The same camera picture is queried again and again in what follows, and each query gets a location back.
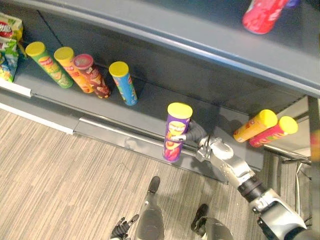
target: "snack bag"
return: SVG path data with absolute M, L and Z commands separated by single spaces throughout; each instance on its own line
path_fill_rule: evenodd
M 0 80 L 12 82 L 13 76 L 11 75 L 8 61 L 5 56 L 0 52 Z
M 0 37 L 0 80 L 13 82 L 18 66 L 17 41 Z
M 0 37 L 15 39 L 21 54 L 26 58 L 25 49 L 21 45 L 23 30 L 21 19 L 0 12 Z

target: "shelf unit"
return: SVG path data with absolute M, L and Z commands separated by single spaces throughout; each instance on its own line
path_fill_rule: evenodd
M 250 1 L 5 0 L 107 28 L 320 97 L 319 5 L 284 9 L 266 35 L 246 31 Z

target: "gray carpet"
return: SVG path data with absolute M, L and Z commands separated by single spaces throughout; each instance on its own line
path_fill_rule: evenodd
M 286 168 L 281 193 L 292 205 L 294 174 Z M 266 162 L 258 174 L 266 183 L 269 169 Z M 166 240 L 200 239 L 190 224 L 202 203 L 235 240 L 265 239 L 257 216 L 229 185 L 0 110 L 1 240 L 108 240 L 122 216 L 139 213 L 155 175 Z

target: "black cable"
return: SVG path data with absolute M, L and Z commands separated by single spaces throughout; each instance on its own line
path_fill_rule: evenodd
M 312 216 L 309 216 L 306 220 L 304 220 L 304 223 L 306 223 L 310 219 L 312 219 Z
M 308 176 L 304 171 L 300 170 L 301 173 L 303 173 L 303 175 L 305 175 L 309 180 L 312 180 L 311 176 Z

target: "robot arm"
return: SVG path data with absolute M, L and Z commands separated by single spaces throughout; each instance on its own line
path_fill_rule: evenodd
M 193 122 L 186 136 L 176 136 L 173 140 L 197 137 L 199 144 L 196 158 L 201 162 L 210 161 L 241 193 L 252 211 L 258 215 L 257 223 L 268 239 L 293 240 L 297 234 L 307 229 L 303 219 L 274 190 L 266 189 L 249 165 L 234 155 L 230 146 L 219 137 L 203 137 L 204 135 L 203 128 Z

